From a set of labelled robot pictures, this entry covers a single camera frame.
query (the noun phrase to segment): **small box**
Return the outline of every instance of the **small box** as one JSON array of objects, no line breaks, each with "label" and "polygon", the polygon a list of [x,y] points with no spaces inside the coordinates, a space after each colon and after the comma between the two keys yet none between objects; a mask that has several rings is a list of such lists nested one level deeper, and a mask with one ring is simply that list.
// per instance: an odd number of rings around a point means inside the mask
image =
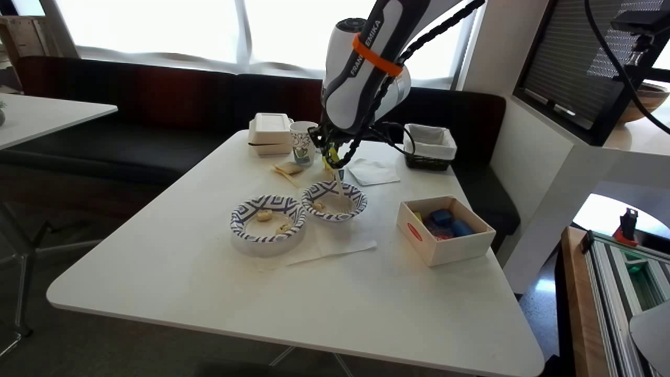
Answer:
[{"label": "small box", "polygon": [[448,127],[425,124],[405,126],[403,148],[408,152],[406,165],[419,170],[446,170],[460,150]]},{"label": "small box", "polygon": [[[452,238],[439,238],[421,219],[423,216],[437,210],[451,210],[456,219],[464,219],[475,233]],[[399,228],[419,251],[425,266],[482,257],[488,251],[492,238],[496,236],[496,231],[491,223],[487,223],[478,213],[468,210],[455,197],[403,200],[399,213]]]},{"label": "small box", "polygon": [[291,124],[286,112],[256,112],[250,122],[250,146],[254,146],[259,155],[291,152]]}]

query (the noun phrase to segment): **table leg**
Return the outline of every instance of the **table leg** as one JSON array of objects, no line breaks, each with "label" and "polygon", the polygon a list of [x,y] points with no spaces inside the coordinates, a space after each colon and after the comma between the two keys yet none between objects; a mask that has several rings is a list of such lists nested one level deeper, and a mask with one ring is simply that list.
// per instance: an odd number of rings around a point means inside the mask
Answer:
[{"label": "table leg", "polygon": [[32,282],[32,274],[35,274],[37,251],[2,203],[0,203],[0,235],[6,238],[6,242],[14,251],[14,259],[20,262],[20,289],[17,289],[17,310],[16,310],[17,336],[10,345],[6,345],[0,352],[0,355],[4,355],[14,347],[17,347],[17,344],[23,336],[29,335],[29,326],[26,323],[26,305],[28,305],[28,293],[29,293],[29,282]]}]

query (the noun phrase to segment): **decorative bowl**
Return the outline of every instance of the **decorative bowl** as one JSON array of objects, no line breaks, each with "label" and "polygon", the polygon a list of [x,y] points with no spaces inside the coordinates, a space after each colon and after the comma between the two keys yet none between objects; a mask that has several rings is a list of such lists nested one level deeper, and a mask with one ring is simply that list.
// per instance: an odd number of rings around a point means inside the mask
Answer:
[{"label": "decorative bowl", "polygon": [[301,198],[306,213],[323,222],[348,222],[368,206],[366,197],[352,184],[337,180],[318,183]]},{"label": "decorative bowl", "polygon": [[265,257],[293,250],[305,236],[305,225],[305,213],[293,197],[262,195],[230,216],[234,246]]}]

